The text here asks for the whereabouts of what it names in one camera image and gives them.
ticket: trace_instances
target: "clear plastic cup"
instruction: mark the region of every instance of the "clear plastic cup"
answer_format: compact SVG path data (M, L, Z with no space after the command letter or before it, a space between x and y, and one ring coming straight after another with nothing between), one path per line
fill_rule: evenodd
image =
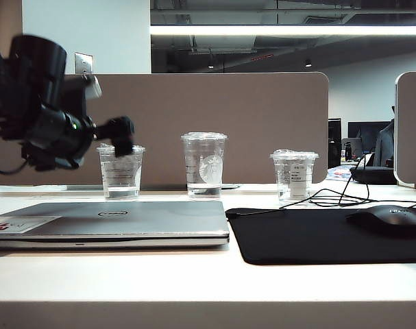
M299 201L310 196L313 166L319 154L277 149L270 158L275 165L278 197L281 202Z
M189 132L182 136L186 185L190 198L220 197L224 146L227 138L219 132Z
M131 154L117 158L113 146L102 143L100 147L97 147L106 199L138 197L145 148L134 145L132 150Z

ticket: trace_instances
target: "gray partition panel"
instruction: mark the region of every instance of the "gray partition panel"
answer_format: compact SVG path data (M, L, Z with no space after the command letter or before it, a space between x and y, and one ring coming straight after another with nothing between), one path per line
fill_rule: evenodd
M232 73L98 75L103 91L88 102L98 124L129 116L135 143L146 147L143 186L183 186L180 136L190 131L223 132L223 182L273 183L276 149L315 151L314 182L326 176L328 79L322 73ZM0 176L0 184L100 184L93 144L77 171ZM0 167L20 162L19 147L0 141Z
M416 72L401 74L396 86L394 174L416 184Z

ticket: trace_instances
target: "black mouse pad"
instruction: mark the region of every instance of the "black mouse pad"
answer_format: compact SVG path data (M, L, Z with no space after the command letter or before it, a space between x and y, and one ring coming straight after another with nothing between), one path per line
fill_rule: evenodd
M249 213L261 209L226 211ZM247 263L311 265L416 263L416 237L383 236L349 224L356 209L287 209L228 216Z

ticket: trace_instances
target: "ceiling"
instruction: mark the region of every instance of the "ceiling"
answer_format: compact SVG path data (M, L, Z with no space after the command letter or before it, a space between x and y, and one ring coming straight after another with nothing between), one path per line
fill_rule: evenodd
M151 0L151 24L416 25L416 0ZM151 37L154 73L306 71L308 59L315 71L412 51L416 37Z

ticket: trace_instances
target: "black mouse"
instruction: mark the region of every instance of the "black mouse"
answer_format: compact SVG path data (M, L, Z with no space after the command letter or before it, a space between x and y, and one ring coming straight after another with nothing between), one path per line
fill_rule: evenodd
M348 223L378 234L416 236L416 212L413 208L381 205L358 209L347 215Z

